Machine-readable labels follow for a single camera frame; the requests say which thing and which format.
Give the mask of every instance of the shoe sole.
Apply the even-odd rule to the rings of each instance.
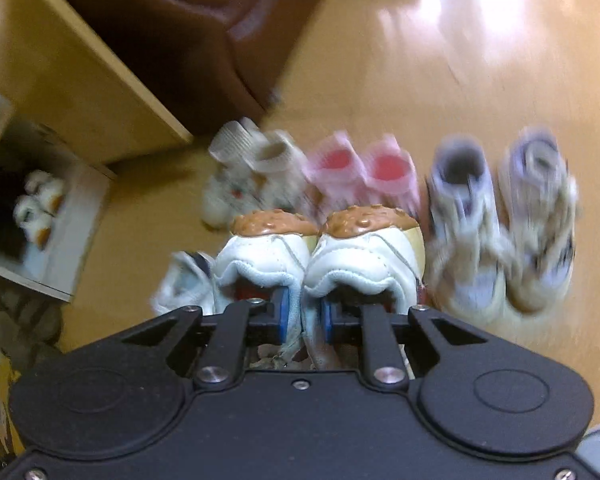
[[[502,197],[502,202],[504,203],[504,207],[507,210],[507,217],[509,219],[509,225],[511,224],[511,215],[513,213],[513,194],[511,192],[511,180],[509,176],[509,159],[510,153],[507,151],[503,161],[500,163],[498,167],[498,189],[500,190],[500,196]],[[533,286],[527,287],[528,290],[525,292],[513,291],[513,287],[509,285],[507,287],[507,296],[509,297],[509,301],[511,305],[520,312],[525,314],[534,314],[536,312],[540,312],[545,310],[552,304],[560,303],[569,290],[571,285],[571,275],[573,273],[573,263],[569,269],[566,279],[564,283],[557,289],[554,289],[552,292],[552,296],[554,297],[553,301],[547,301],[542,292],[533,291]]]

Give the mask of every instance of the screw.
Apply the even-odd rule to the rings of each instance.
[[[229,372],[221,366],[205,366],[198,370],[198,378],[203,383],[221,383],[229,378]]]
[[[374,372],[374,377],[382,384],[399,383],[406,377],[404,370],[394,366],[383,366]]]
[[[29,469],[24,473],[24,480],[46,480],[46,474],[42,469]]]
[[[305,381],[304,379],[298,379],[297,381],[293,381],[291,383],[296,390],[306,390],[311,384],[309,381]]]
[[[563,469],[558,471],[555,476],[555,480],[576,480],[576,473],[571,469]]]

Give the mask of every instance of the wooden cabinet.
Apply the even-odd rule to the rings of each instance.
[[[64,200],[43,249],[25,241],[10,211],[33,169],[64,181]],[[109,184],[109,172],[86,163],[0,95],[0,276],[70,301]]]
[[[65,0],[0,0],[0,94],[91,164],[191,140]]]

